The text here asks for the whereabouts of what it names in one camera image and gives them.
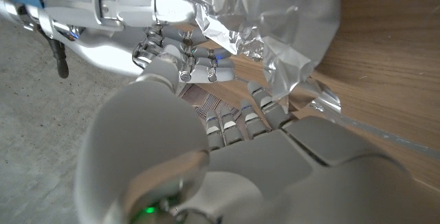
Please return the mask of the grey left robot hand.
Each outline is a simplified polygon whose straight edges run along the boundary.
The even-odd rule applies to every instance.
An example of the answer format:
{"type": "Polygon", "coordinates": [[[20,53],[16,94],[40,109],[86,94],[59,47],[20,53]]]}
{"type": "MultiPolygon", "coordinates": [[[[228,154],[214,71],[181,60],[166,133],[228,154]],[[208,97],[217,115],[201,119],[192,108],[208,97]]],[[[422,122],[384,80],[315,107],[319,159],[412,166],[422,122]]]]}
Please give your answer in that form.
{"type": "Polygon", "coordinates": [[[202,124],[175,94],[172,45],[110,98],[78,155],[80,223],[438,223],[439,200],[373,143],[296,119],[256,82],[248,138],[227,111],[202,124]]]}

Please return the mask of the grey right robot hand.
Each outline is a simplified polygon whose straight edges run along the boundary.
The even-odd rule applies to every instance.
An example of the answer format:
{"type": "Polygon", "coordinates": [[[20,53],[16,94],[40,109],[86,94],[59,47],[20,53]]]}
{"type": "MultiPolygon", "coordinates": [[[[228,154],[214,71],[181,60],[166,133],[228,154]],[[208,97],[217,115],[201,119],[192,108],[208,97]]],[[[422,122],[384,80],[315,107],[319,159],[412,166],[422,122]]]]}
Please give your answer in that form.
{"type": "Polygon", "coordinates": [[[172,45],[179,81],[234,80],[228,50],[202,47],[209,39],[198,28],[176,27],[195,15],[187,0],[1,0],[2,18],[46,39],[61,78],[69,75],[67,48],[99,68],[137,76],[172,45]]]}

